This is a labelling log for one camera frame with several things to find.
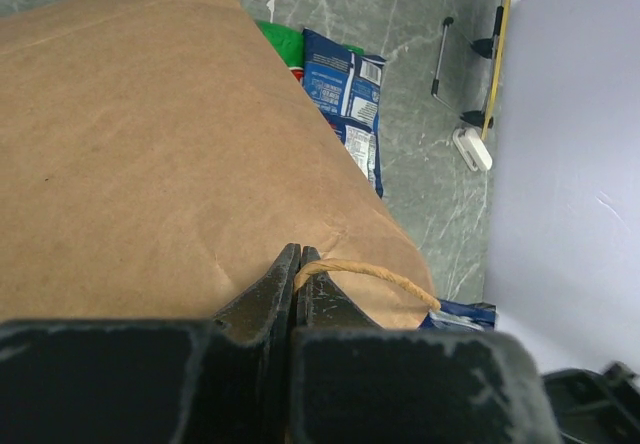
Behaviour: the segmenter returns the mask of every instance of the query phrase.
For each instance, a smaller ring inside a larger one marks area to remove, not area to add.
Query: blue snack bag
[[[445,331],[493,331],[496,326],[496,307],[480,302],[458,304],[440,299],[439,311],[429,311],[420,329]]]
[[[385,60],[305,29],[302,85],[382,197],[378,103]]]
[[[340,142],[344,144],[360,170],[367,176],[369,183],[382,197],[382,178],[380,175],[380,146],[378,135],[366,124],[355,119],[322,113]]]
[[[385,60],[360,56],[305,29],[302,85],[325,114],[354,119],[378,132],[378,103]]]

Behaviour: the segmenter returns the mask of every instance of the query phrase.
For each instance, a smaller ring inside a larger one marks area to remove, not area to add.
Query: black plastic object
[[[440,79],[434,79],[431,82],[431,95],[436,97],[438,95],[438,90],[440,88]]]
[[[471,124],[472,126],[479,127],[482,129],[484,127],[484,117],[485,113],[482,111],[467,111],[460,114],[460,119],[467,124]],[[493,128],[493,117],[489,119],[489,129]]]
[[[485,59],[493,58],[493,38],[476,39],[471,43],[471,49],[480,57]]]
[[[498,6],[496,9],[496,19],[493,21],[493,35],[499,36],[502,30],[502,16],[504,15],[504,6]]]
[[[640,393],[635,374],[614,363],[602,375],[569,369],[544,384],[566,443],[640,442]]]
[[[294,442],[559,443],[540,377],[492,332],[294,331]]]
[[[1,443],[282,442],[300,247],[201,321],[0,327]]]
[[[294,295],[318,257],[210,319],[1,325],[0,443],[558,442],[515,341],[381,329],[326,273]]]

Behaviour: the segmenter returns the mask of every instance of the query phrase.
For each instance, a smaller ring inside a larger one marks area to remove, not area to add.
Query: gray marble floor
[[[0,0],[0,13],[53,1]],[[380,108],[384,199],[431,265],[439,296],[480,300],[491,173],[467,169],[450,139],[456,115],[429,91],[441,23],[453,16],[440,93],[456,109],[480,107],[489,68],[469,51],[463,36],[488,37],[500,0],[240,1],[255,18],[307,26],[388,59]]]

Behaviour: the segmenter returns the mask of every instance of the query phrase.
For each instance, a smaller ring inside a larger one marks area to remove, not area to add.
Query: green package
[[[278,52],[293,75],[302,83],[304,69],[304,39],[302,33],[287,26],[256,21],[258,27]]]
[[[343,44],[342,47],[347,48],[349,51],[358,54],[359,56],[364,56],[364,49],[358,46],[352,46],[351,44]]]

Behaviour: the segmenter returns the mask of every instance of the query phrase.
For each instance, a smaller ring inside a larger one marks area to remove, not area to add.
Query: barcode
[[[380,85],[380,78],[382,77],[382,70],[375,64],[371,64],[367,61],[362,61],[362,67],[360,68],[360,75],[365,79]]]

